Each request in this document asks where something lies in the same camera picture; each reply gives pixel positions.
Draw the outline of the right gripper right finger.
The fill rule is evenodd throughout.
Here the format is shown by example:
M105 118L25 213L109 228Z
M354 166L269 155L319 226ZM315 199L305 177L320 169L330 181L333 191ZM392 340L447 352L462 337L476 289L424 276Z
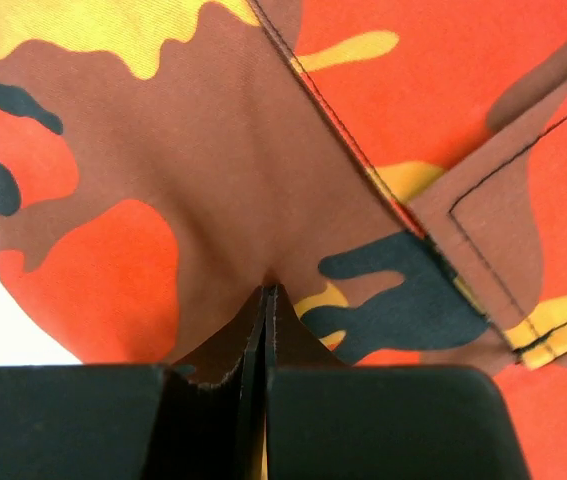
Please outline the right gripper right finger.
M346 367L299 320L282 285L265 310L266 451L270 479L305 479L318 469L321 379Z

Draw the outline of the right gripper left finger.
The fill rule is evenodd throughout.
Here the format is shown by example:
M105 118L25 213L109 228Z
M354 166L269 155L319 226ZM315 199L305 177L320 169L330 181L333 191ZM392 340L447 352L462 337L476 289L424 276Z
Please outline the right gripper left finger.
M165 371L157 479L262 476L266 304L259 287L228 324Z

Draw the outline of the orange camouflage trousers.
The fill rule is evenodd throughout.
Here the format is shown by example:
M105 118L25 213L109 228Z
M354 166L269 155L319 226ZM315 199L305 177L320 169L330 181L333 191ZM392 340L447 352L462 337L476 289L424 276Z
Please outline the orange camouflage trousers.
M349 372L486 374L567 479L567 1L0 1L0 282L89 364L282 285Z

